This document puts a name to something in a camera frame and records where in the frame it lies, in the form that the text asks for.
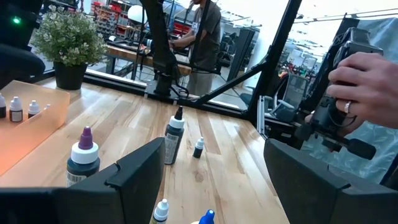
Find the person's hand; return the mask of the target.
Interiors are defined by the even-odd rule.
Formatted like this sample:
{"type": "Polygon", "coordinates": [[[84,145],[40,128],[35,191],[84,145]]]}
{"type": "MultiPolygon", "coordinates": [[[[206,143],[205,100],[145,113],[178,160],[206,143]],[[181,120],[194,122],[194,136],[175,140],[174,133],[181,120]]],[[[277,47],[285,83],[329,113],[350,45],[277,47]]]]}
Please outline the person's hand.
{"type": "Polygon", "coordinates": [[[336,108],[356,117],[342,135],[365,121],[398,129],[398,64],[379,54],[357,52],[342,60],[328,79],[326,93],[337,99],[336,108]]]}

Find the large black food coloring bottle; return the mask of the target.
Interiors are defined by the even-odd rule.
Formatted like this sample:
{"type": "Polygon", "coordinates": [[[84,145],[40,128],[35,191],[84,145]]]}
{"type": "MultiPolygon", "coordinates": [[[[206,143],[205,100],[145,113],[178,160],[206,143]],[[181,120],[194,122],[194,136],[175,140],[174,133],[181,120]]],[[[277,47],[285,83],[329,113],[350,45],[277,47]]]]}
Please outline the large black food coloring bottle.
{"type": "Polygon", "coordinates": [[[175,163],[180,142],[184,134],[185,120],[183,118],[183,107],[179,106],[176,114],[170,117],[165,130],[165,164],[175,163]]]}

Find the red parts bin shelf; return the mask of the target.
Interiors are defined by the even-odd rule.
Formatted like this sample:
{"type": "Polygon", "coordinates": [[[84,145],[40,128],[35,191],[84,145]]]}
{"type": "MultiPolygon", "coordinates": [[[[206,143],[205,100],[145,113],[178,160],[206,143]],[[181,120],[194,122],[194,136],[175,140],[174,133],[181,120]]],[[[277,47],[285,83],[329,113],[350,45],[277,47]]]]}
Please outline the red parts bin shelf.
{"type": "Polygon", "coordinates": [[[92,0],[90,14],[94,16],[97,31],[104,37],[115,35],[125,38],[129,19],[127,11],[131,7],[125,0],[92,0]]]}

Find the small brown bottle white cap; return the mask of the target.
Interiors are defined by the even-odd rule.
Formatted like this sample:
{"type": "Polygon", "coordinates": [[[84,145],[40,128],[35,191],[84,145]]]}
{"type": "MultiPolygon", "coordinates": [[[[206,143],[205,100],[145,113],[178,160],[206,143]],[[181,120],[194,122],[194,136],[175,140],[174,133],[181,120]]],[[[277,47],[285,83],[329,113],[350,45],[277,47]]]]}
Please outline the small brown bottle white cap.
{"type": "Polygon", "coordinates": [[[14,96],[9,105],[9,118],[12,122],[21,122],[23,120],[22,103],[18,96],[14,96]]]}

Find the large purple food coloring bottle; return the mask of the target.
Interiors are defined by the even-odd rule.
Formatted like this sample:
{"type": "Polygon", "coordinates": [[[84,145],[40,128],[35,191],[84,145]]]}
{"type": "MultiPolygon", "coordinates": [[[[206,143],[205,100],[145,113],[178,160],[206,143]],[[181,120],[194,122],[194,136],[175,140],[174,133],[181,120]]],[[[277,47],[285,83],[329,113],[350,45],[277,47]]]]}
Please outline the large purple food coloring bottle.
{"type": "Polygon", "coordinates": [[[101,159],[98,151],[99,146],[93,141],[91,128],[85,126],[79,141],[72,146],[70,157],[67,160],[67,187],[71,187],[99,171],[101,159]]]}

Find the grey office chair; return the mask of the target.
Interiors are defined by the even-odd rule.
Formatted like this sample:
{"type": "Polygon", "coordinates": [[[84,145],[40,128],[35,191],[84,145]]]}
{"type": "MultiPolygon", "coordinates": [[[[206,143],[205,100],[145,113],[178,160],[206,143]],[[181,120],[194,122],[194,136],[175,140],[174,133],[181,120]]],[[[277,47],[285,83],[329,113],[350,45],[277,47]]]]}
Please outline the grey office chair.
{"type": "Polygon", "coordinates": [[[258,110],[265,122],[293,123],[306,95],[308,80],[298,75],[284,75],[270,96],[259,96],[258,110]]]}

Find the orange translucent plastic bin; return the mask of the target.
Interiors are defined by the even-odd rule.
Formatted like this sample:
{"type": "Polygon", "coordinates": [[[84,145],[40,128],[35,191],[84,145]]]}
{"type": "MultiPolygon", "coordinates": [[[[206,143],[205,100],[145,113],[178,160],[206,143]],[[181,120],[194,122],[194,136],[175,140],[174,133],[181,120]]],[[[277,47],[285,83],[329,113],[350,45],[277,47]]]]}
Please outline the orange translucent plastic bin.
{"type": "Polygon", "coordinates": [[[5,97],[6,103],[18,96],[23,109],[23,120],[19,123],[10,121],[7,116],[0,119],[1,176],[64,124],[70,94],[16,80],[0,90],[0,93],[5,97]],[[38,102],[40,113],[28,118],[32,100],[38,102]]]}

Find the round white globe lamp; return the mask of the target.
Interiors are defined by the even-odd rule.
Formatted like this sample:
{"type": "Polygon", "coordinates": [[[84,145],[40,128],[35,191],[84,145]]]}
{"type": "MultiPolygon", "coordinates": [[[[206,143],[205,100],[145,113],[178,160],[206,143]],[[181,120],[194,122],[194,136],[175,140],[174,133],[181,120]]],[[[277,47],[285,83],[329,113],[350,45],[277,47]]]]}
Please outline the round white globe lamp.
{"type": "Polygon", "coordinates": [[[127,18],[130,21],[145,24],[147,22],[146,10],[141,5],[133,5],[127,11],[127,18]]]}

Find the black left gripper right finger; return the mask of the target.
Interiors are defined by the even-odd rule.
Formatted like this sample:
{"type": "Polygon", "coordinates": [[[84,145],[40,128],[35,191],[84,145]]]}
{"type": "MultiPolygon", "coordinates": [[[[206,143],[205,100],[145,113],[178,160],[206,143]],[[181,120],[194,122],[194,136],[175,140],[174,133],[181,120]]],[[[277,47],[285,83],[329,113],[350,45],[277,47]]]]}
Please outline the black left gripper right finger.
{"type": "Polygon", "coordinates": [[[398,224],[398,190],[267,139],[264,160],[290,224],[398,224]]]}

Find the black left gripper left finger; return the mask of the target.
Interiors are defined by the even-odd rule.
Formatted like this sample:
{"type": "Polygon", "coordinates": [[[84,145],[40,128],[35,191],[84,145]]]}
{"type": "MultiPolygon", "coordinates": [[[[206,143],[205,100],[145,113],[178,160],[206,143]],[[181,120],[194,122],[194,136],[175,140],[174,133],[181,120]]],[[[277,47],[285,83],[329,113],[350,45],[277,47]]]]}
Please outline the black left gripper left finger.
{"type": "Polygon", "coordinates": [[[70,187],[0,188],[0,224],[149,224],[164,159],[155,138],[70,187]]]}

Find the bushy plant in black pot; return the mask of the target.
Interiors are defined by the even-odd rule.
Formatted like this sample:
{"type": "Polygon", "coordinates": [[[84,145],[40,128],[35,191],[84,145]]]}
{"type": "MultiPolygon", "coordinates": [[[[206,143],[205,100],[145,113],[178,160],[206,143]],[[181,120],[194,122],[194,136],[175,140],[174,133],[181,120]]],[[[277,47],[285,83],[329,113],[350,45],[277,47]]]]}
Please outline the bushy plant in black pot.
{"type": "Polygon", "coordinates": [[[79,90],[89,65],[104,61],[106,44],[83,12],[50,5],[31,39],[36,53],[53,62],[57,87],[79,90]]]}

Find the large blue food coloring bottle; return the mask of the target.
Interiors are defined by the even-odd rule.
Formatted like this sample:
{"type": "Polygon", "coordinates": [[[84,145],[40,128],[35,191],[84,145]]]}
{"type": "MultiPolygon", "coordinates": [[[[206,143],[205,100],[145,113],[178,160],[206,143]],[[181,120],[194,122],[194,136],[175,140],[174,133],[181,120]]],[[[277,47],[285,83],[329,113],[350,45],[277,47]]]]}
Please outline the large blue food coloring bottle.
{"type": "Polygon", "coordinates": [[[199,221],[192,222],[191,224],[215,224],[215,211],[209,209],[199,221]]]}

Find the wooden workbench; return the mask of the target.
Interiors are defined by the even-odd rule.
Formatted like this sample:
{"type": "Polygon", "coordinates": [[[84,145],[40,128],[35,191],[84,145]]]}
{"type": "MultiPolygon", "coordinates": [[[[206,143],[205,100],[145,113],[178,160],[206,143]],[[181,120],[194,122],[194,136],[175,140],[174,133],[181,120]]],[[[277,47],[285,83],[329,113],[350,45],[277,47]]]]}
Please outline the wooden workbench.
{"type": "MultiPolygon", "coordinates": [[[[152,56],[142,56],[137,54],[136,48],[129,48],[128,46],[122,44],[113,46],[111,43],[107,45],[107,55],[113,58],[120,58],[130,62],[134,62],[138,59],[140,63],[142,61],[143,65],[153,67],[153,57],[152,56]]],[[[189,64],[189,58],[180,54],[175,54],[178,63],[178,69],[182,75],[189,75],[192,72],[192,68],[189,64]]]]}

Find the person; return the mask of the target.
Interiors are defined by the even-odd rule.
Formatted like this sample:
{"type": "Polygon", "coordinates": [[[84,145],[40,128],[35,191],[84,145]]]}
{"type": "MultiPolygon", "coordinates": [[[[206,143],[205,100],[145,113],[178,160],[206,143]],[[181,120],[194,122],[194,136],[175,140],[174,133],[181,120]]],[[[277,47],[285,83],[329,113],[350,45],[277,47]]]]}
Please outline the person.
{"type": "MultiPolygon", "coordinates": [[[[177,40],[170,40],[169,47],[180,48],[196,41],[199,28],[202,33],[196,47],[192,52],[195,65],[207,70],[216,68],[218,50],[221,41],[221,13],[220,7],[212,0],[191,0],[198,8],[195,11],[193,22],[187,34],[177,40]]],[[[187,84],[189,93],[202,96],[211,91],[214,75],[212,73],[192,72],[187,84]]]]}
{"type": "MultiPolygon", "coordinates": [[[[370,32],[370,42],[384,50],[384,56],[398,64],[398,17],[376,20],[360,20],[358,28],[370,32]]],[[[301,150],[310,156],[345,170],[354,175],[380,183],[398,156],[398,129],[364,122],[348,138],[360,139],[373,145],[377,152],[373,159],[366,160],[355,156],[343,148],[340,152],[330,152],[322,144],[321,137],[311,136],[303,143],[301,150]]]]}

